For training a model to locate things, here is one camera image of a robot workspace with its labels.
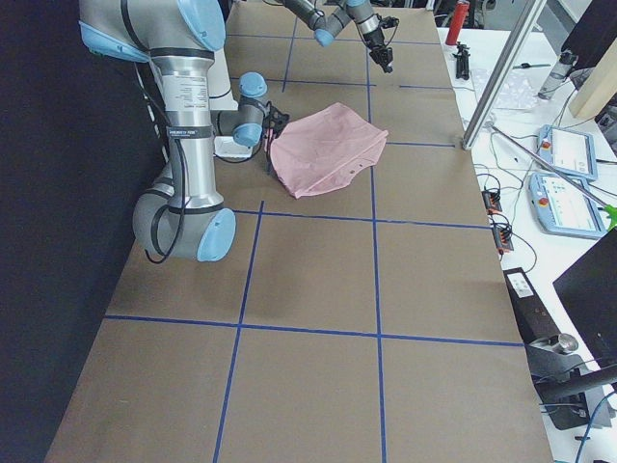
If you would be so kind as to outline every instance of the ur robot arm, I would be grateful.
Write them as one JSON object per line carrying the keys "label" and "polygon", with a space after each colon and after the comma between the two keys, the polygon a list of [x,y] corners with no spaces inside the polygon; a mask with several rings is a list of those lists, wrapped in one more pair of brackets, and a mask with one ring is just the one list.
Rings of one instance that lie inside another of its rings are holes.
{"label": "ur robot arm", "polygon": [[[242,76],[239,105],[217,111],[226,123],[216,133],[210,99],[229,88],[217,0],[81,0],[80,19],[91,51],[150,63],[165,102],[170,161],[135,206],[137,240],[148,256],[162,257],[150,258],[157,263],[169,256],[221,259],[235,235],[235,216],[216,190],[214,137],[232,135],[238,145],[257,145],[268,111],[263,77]],[[216,64],[215,56],[221,58]],[[223,81],[223,91],[215,94],[208,83],[213,73],[213,87],[221,89]]]}
{"label": "ur robot arm", "polygon": [[373,11],[370,0],[342,0],[328,17],[310,0],[277,1],[307,24],[322,46],[330,45],[353,20],[364,45],[370,50],[372,60],[381,66],[384,72],[392,72],[392,48],[385,44],[383,30],[397,26],[398,19],[391,16],[381,18]]}

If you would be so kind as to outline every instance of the pink fabric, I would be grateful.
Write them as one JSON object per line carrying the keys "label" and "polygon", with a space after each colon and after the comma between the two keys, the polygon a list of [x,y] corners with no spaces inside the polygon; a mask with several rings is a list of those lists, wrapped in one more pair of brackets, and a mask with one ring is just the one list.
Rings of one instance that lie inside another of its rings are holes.
{"label": "pink fabric", "polygon": [[290,123],[271,147],[272,165],[294,198],[343,188],[361,170],[374,166],[388,132],[335,103]]}

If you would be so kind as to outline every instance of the white table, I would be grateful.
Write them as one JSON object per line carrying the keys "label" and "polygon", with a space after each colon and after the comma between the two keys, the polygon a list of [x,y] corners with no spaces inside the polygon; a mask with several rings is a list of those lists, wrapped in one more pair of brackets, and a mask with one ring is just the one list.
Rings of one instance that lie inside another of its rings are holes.
{"label": "white table", "polygon": [[[447,29],[440,29],[439,33],[441,41],[444,42]],[[471,71],[474,69],[486,69],[490,72],[501,53],[507,37],[507,31],[480,31],[469,29],[461,31],[459,41],[469,47],[469,68]],[[452,47],[444,45],[443,53],[448,64],[452,86],[456,91],[461,118],[464,124],[467,125],[476,107],[475,92],[473,90],[467,90],[473,89],[473,84],[471,79],[465,81],[455,78],[456,62],[452,57]],[[531,87],[537,92],[544,83],[555,61],[556,55],[552,51],[544,34],[532,33],[527,39],[516,63],[550,65],[549,67],[529,68],[521,71],[524,72]],[[496,126],[504,132],[514,136],[537,134],[542,125],[553,123],[573,89],[573,84],[567,83],[556,91],[552,100],[539,101],[539,104],[533,109],[496,109],[493,112]],[[566,109],[561,125],[569,126],[580,122],[580,120],[573,118],[570,111]],[[612,152],[610,146],[593,121],[577,125],[576,130],[590,133],[593,136],[598,159],[615,160],[615,154]],[[535,149],[534,145],[536,139],[530,137],[521,140],[521,143],[528,148]],[[511,171],[512,174],[519,178],[524,178],[531,164],[528,156],[521,150],[513,147],[500,136],[494,137],[494,146],[499,166]],[[491,150],[490,134],[488,130],[483,130],[480,134],[472,149],[472,155],[473,161],[476,163],[476,171],[478,174],[489,173],[497,177],[502,187],[520,186],[520,183],[515,178],[504,173],[497,167],[496,158]],[[536,170],[538,169],[535,166],[532,167],[532,172]],[[479,177],[478,181],[480,186],[483,186],[486,180],[487,177]],[[599,165],[599,179],[594,182],[594,184],[601,188],[615,191],[617,189],[617,168],[610,165]],[[489,179],[487,186],[495,186],[494,181]],[[611,197],[598,190],[593,190],[593,192],[610,204],[615,204],[617,202],[615,198],[611,199]],[[532,271],[527,273],[527,276],[533,283],[538,295],[547,306],[547,309],[560,330],[563,333],[574,335],[580,341],[580,335],[559,301],[552,286],[552,282],[593,246],[596,241],[544,233],[533,216],[526,183],[518,203],[516,202],[517,195],[518,192],[515,190],[502,191],[501,204],[503,206],[504,215],[511,221],[513,217],[515,217],[516,210],[514,232],[527,240],[534,247],[538,255],[538,261],[535,267]],[[513,239],[515,251],[504,255],[501,262],[502,268],[529,268],[533,262],[532,252],[519,239],[516,237]],[[579,354],[583,360],[593,358],[582,342],[581,348],[578,350],[577,354]],[[588,364],[588,366],[591,369],[597,367],[593,363]],[[617,400],[614,398],[615,397],[610,400],[610,403],[613,408],[617,408]],[[575,440],[575,436],[582,435],[584,427],[559,431],[552,425],[548,416],[544,416],[544,420],[555,460],[573,462],[579,445],[579,441]],[[591,462],[594,459],[617,461],[617,420],[613,420],[613,427],[611,428],[593,429],[590,436],[591,440],[585,444],[585,451],[581,457],[581,462]]]}

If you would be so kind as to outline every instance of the table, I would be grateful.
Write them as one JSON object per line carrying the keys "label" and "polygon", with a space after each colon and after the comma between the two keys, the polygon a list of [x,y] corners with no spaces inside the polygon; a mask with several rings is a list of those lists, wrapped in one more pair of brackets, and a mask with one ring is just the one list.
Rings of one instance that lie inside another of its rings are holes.
{"label": "table", "polygon": [[[447,29],[439,29],[442,42],[447,35]],[[469,46],[470,69],[481,68],[491,70],[507,40],[506,31],[478,31],[463,30],[459,41]],[[451,56],[449,47],[443,46],[443,54],[448,63],[448,71],[452,86],[455,88],[457,103],[464,123],[468,122],[476,106],[476,95],[472,89],[471,80],[465,81],[455,78],[455,62]],[[521,70],[521,73],[528,78],[532,88],[540,89],[552,65],[556,62],[555,53],[552,51],[549,42],[542,33],[531,33],[517,64],[528,62],[530,64],[550,64],[547,68],[529,68]],[[551,124],[555,117],[563,108],[564,102],[574,90],[572,83],[567,83],[559,88],[555,96],[550,101],[540,101],[538,106],[530,110],[498,110],[494,111],[495,122],[498,127],[514,136],[526,136],[535,134],[544,124]],[[569,110],[565,111],[562,119],[562,126],[576,124],[576,130],[590,133],[593,136],[596,146],[598,159],[615,160],[615,154],[610,149],[597,125],[591,121],[581,123],[572,117]],[[521,142],[530,149],[535,149],[535,139],[528,138]],[[520,186],[520,183],[513,177],[507,175],[497,167],[499,166],[512,172],[519,178],[523,178],[529,169],[530,160],[523,152],[514,148],[502,137],[496,136],[494,139],[494,149],[497,158],[493,155],[488,130],[483,130],[472,149],[473,162],[476,172],[490,173],[496,176],[502,186]],[[614,166],[599,164],[599,179],[595,185],[603,189],[615,191],[617,185],[617,169]],[[485,177],[479,177],[479,184],[482,187]],[[593,190],[594,193],[610,204],[615,203],[615,199],[610,196]],[[559,277],[572,263],[582,256],[593,244],[594,240],[571,238],[566,236],[549,235],[542,231],[537,223],[530,207],[530,199],[526,185],[522,191],[518,202],[516,201],[517,192],[503,192],[501,203],[504,214],[510,219],[516,217],[514,232],[527,240],[536,250],[538,261],[533,270],[527,273],[529,280],[533,283],[538,295],[541,297],[557,326],[564,333],[573,334],[580,340],[576,328],[567,316],[563,305],[559,301],[552,282]],[[515,252],[504,255],[501,262],[503,269],[522,267],[527,269],[533,261],[531,251],[516,237],[514,238]],[[578,354],[583,360],[590,360],[593,357],[582,344]],[[614,397],[610,400],[613,407],[617,401]],[[550,438],[550,445],[555,459],[573,461],[576,455],[578,441],[575,436],[582,435],[584,428],[559,431],[555,429],[549,417],[545,417],[545,425]],[[585,445],[585,453],[582,461],[592,461],[604,459],[607,461],[617,460],[617,421],[613,420],[613,427],[593,429],[592,440]]]}
{"label": "table", "polygon": [[433,16],[381,13],[389,75],[353,27],[324,50],[282,8],[234,6],[232,78],[261,72],[294,120],[342,102],[388,144],[300,200],[263,155],[217,161],[233,248],[134,248],[48,461],[551,461]]}

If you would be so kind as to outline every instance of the blue joint cap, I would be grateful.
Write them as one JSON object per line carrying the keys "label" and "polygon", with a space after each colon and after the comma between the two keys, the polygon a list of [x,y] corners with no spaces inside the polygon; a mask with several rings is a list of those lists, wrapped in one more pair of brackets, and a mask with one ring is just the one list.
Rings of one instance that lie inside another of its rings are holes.
{"label": "blue joint cap", "polygon": [[177,0],[180,14],[195,38],[210,51],[225,45],[223,12],[217,0]]}
{"label": "blue joint cap", "polygon": [[261,140],[261,125],[243,123],[233,129],[233,141],[243,147],[254,147]]}
{"label": "blue joint cap", "polygon": [[328,46],[330,43],[335,41],[335,36],[330,34],[325,29],[317,29],[313,36],[321,46]]}
{"label": "blue joint cap", "polygon": [[79,21],[79,27],[82,42],[94,53],[137,63],[147,63],[150,59],[143,51],[101,32],[83,21]]}
{"label": "blue joint cap", "polygon": [[224,258],[235,237],[235,215],[231,209],[221,209],[212,218],[201,237],[197,250],[199,262],[216,262]]}
{"label": "blue joint cap", "polygon": [[258,72],[247,72],[240,77],[240,95],[247,98],[259,98],[267,92],[268,85]]}

